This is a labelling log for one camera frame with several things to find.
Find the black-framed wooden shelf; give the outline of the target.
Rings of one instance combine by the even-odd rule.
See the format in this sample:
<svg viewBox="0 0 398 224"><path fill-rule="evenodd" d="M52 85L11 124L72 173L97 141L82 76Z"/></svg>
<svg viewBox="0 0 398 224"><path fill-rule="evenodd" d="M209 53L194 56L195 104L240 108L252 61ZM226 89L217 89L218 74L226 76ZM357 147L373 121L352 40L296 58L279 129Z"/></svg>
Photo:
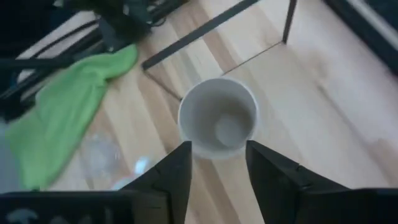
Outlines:
<svg viewBox="0 0 398 224"><path fill-rule="evenodd" d="M237 3L233 7L229 8L225 12L222 12L220 15L210 19L208 22L204 23L199 28L193 30L191 33L187 34L186 36L182 37L178 41L172 43L165 49L161 50L159 53L149 57L147 60L142 62L141 68L144 74L150 78L153 82L155 82L158 86L160 86L164 91L170 94L173 98L178 101L182 101L182 97L179 96L176 92L171 90L167 85L163 84L161 81L156 79L155 76L148 72L148 69L152 68L153 66L157 65L158 63L165 60L167 57L173 55L174 53L178 52L182 48L186 47L187 45L191 44L195 40L203 37L205 34L211 32L215 28L217 28L222 23L226 22L227 20L231 19L232 17L236 16L240 12L243 12L253 4L257 3L259 0L242 0L241 2Z"/></svg>

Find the tall beige ribbed cup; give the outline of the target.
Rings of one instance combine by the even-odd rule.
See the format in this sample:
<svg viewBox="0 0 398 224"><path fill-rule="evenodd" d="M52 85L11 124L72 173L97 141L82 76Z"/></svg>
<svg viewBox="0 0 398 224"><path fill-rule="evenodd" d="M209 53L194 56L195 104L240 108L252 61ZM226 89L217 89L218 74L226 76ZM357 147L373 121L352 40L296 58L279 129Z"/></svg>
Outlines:
<svg viewBox="0 0 398 224"><path fill-rule="evenodd" d="M201 159L229 159L244 151L260 123L253 92L233 78L212 78L190 90L180 102L178 130Z"/></svg>

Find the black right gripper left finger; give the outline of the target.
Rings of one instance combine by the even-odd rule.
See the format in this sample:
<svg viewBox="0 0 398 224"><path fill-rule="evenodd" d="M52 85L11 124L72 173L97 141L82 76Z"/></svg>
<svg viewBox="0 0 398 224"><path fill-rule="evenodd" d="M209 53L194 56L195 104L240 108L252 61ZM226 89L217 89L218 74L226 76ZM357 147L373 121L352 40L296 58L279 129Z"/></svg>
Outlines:
<svg viewBox="0 0 398 224"><path fill-rule="evenodd" d="M181 143L145 173L121 187L131 192L134 224L184 224L192 181L192 143Z"/></svg>

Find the clear glass mug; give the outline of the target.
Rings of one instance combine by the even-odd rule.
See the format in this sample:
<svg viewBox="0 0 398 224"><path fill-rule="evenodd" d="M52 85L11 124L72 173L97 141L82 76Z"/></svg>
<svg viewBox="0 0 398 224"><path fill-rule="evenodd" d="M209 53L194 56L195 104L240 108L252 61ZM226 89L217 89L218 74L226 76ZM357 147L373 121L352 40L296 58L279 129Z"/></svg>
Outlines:
<svg viewBox="0 0 398 224"><path fill-rule="evenodd" d="M104 134L94 134L80 144L80 164L91 189L121 190L152 168L154 161L141 156L129 167L117 143Z"/></svg>

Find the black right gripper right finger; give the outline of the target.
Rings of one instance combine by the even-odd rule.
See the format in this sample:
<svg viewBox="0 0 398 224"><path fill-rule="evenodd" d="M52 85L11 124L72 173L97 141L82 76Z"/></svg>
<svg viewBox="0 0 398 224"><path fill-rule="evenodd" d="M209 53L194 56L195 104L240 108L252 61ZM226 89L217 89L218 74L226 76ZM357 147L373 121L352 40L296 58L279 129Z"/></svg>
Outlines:
<svg viewBox="0 0 398 224"><path fill-rule="evenodd" d="M256 142L246 142L246 165L266 224L295 224L303 192L347 188Z"/></svg>

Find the green cloth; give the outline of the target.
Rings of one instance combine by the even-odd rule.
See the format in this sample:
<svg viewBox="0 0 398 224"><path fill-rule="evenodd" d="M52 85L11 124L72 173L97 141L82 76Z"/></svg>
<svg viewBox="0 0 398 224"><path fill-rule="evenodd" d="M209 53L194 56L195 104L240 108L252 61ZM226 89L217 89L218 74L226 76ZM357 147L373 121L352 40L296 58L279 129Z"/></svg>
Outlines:
<svg viewBox="0 0 398 224"><path fill-rule="evenodd" d="M92 122L109 81L135 66L134 44L79 60L58 73L35 97L35 106L5 131L26 190L49 187L61 174Z"/></svg>

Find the black table frame rail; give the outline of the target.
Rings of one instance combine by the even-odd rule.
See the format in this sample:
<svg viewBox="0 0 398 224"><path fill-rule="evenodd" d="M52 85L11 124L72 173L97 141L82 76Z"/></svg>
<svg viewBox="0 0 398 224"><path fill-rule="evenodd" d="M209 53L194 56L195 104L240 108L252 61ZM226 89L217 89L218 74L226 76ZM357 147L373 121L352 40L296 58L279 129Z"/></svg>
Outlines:
<svg viewBox="0 0 398 224"><path fill-rule="evenodd" d="M323 0L398 77L398 0Z"/></svg>
<svg viewBox="0 0 398 224"><path fill-rule="evenodd" d="M0 91L0 118L9 121L20 117L35 105L35 96L38 93L35 87L42 88L40 83L50 77L53 72L67 68L85 57L103 53L105 49L100 30L94 29L53 58L0 58L0 70L34 71L23 81Z"/></svg>

